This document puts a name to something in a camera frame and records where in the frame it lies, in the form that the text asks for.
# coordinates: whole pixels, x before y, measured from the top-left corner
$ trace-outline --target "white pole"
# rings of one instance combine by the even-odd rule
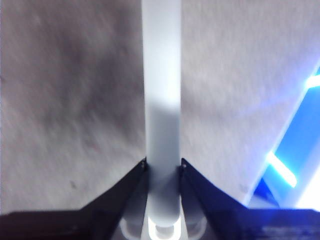
[[[180,216],[181,0],[142,0],[148,217],[159,227]]]

